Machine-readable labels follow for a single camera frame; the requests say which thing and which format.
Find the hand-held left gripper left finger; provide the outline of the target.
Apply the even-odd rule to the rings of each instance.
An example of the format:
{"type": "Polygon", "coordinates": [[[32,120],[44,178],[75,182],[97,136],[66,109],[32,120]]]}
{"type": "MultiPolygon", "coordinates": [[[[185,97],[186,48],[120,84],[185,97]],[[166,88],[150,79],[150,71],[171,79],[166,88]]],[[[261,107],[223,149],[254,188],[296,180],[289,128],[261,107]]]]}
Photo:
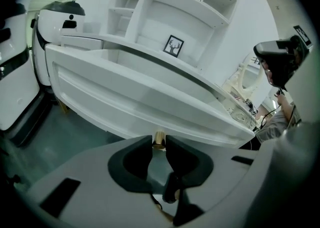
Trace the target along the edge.
{"type": "Polygon", "coordinates": [[[91,148],[66,161],[27,191],[51,228],[170,228],[147,181],[150,135],[91,148]]]}

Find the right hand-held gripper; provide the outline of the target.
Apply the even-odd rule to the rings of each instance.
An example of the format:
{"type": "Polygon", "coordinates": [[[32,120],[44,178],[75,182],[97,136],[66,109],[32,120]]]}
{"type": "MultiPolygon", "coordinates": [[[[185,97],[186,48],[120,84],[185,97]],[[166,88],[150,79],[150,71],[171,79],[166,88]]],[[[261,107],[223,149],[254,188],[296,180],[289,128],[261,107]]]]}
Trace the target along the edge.
{"type": "Polygon", "coordinates": [[[312,43],[302,29],[294,29],[309,54],[285,84],[283,93],[295,104],[300,121],[260,146],[260,153],[271,149],[272,154],[256,202],[284,201],[291,195],[320,188],[320,57],[313,53],[312,43]]]}

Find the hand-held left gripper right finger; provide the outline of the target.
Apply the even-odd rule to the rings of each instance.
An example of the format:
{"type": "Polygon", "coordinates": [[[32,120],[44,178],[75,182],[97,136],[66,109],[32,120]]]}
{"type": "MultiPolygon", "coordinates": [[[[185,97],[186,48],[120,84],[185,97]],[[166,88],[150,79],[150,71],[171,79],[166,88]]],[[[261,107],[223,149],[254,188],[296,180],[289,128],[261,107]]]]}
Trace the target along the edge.
{"type": "Polygon", "coordinates": [[[165,185],[167,203],[178,202],[174,226],[254,226],[250,212],[258,193],[250,180],[257,152],[166,136],[172,173],[165,185]]]}

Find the white desk drawer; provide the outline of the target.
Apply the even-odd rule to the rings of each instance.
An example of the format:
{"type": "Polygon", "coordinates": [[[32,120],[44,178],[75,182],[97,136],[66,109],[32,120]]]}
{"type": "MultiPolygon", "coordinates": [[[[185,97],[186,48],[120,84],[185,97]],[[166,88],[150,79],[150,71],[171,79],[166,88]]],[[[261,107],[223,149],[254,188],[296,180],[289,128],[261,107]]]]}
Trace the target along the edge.
{"type": "Polygon", "coordinates": [[[214,88],[153,56],[50,44],[45,57],[57,98],[119,137],[163,132],[237,148],[255,136],[249,124],[231,116],[214,88]]]}

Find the cream ornate vanity table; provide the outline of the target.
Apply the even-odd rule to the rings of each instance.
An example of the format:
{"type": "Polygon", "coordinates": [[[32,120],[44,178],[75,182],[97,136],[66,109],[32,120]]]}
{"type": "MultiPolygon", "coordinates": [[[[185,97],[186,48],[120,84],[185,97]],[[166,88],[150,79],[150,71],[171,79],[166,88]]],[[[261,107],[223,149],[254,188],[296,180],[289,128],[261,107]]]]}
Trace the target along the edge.
{"type": "Polygon", "coordinates": [[[222,89],[226,92],[226,97],[222,100],[223,107],[227,110],[230,116],[237,122],[248,127],[250,130],[254,130],[257,126],[256,116],[252,115],[249,112],[249,107],[246,105],[246,100],[250,99],[250,96],[247,98],[246,95],[242,95],[238,92],[238,83],[231,82],[227,80],[222,89]],[[234,92],[241,97],[241,100],[238,101],[233,98],[230,92],[234,92]]]}

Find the brown cardboard box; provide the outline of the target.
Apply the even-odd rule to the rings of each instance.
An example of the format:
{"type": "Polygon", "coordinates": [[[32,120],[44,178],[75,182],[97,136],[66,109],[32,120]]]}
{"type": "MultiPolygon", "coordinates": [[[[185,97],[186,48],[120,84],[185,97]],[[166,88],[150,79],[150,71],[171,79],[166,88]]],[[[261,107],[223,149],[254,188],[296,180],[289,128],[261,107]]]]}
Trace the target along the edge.
{"type": "Polygon", "coordinates": [[[64,114],[67,114],[69,111],[69,107],[66,106],[59,98],[56,98],[56,101],[57,101],[58,105],[60,106],[62,112],[64,114]]]}

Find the white black mobile robot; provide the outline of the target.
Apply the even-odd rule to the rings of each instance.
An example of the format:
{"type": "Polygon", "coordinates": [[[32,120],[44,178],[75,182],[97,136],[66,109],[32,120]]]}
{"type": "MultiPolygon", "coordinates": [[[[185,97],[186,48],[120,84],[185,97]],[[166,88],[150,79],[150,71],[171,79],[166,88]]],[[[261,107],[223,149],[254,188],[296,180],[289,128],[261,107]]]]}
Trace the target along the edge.
{"type": "Polygon", "coordinates": [[[85,10],[75,1],[54,1],[44,6],[31,22],[32,58],[39,83],[51,85],[46,61],[46,45],[61,45],[63,31],[81,32],[85,10]]]}
{"type": "Polygon", "coordinates": [[[52,107],[35,74],[26,22],[21,3],[0,10],[0,136],[18,148],[29,143],[52,107]]]}

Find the black framed deer picture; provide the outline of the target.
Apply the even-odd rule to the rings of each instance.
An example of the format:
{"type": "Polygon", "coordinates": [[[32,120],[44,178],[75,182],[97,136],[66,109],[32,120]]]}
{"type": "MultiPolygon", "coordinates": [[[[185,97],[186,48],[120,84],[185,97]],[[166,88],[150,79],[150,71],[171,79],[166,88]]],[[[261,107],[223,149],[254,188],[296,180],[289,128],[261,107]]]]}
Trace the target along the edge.
{"type": "Polygon", "coordinates": [[[183,40],[177,38],[176,36],[170,35],[162,51],[175,58],[178,58],[183,45],[183,40]]]}

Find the white desk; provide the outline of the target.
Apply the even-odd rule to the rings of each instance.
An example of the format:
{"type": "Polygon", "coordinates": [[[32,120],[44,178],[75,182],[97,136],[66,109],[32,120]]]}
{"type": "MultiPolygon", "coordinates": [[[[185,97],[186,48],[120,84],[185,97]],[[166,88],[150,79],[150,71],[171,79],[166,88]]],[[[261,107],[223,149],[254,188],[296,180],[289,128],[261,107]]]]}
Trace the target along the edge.
{"type": "Polygon", "coordinates": [[[92,33],[70,33],[61,37],[61,44],[63,46],[92,49],[92,47],[96,45],[94,40],[102,41],[101,46],[108,49],[119,48],[135,55],[142,56],[143,58],[151,58],[152,61],[157,60],[161,65],[167,66],[169,69],[174,69],[176,73],[180,73],[187,79],[192,80],[209,91],[212,91],[219,100],[229,96],[228,93],[222,90],[219,86],[201,76],[197,69],[180,59],[163,51],[152,50],[146,46],[126,41],[119,36],[96,35],[92,33]]]}

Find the white desk shelf hutch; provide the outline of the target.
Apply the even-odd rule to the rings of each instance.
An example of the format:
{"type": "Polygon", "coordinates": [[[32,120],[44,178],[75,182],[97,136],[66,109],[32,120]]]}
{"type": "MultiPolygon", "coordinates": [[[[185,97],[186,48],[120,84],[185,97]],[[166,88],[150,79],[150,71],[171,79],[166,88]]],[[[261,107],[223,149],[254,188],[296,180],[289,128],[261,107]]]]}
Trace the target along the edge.
{"type": "Polygon", "coordinates": [[[199,68],[209,45],[221,39],[238,0],[110,0],[99,31],[155,51],[173,35],[184,41],[179,60],[199,68]]]}

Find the oval mirror with cream frame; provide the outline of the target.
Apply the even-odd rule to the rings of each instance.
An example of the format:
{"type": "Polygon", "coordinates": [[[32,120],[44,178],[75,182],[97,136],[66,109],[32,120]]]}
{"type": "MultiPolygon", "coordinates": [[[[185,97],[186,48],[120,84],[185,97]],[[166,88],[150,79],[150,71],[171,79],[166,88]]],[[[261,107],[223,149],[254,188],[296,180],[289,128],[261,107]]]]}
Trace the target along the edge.
{"type": "Polygon", "coordinates": [[[249,98],[260,85],[264,75],[263,67],[253,51],[239,64],[238,72],[238,92],[249,98]]]}

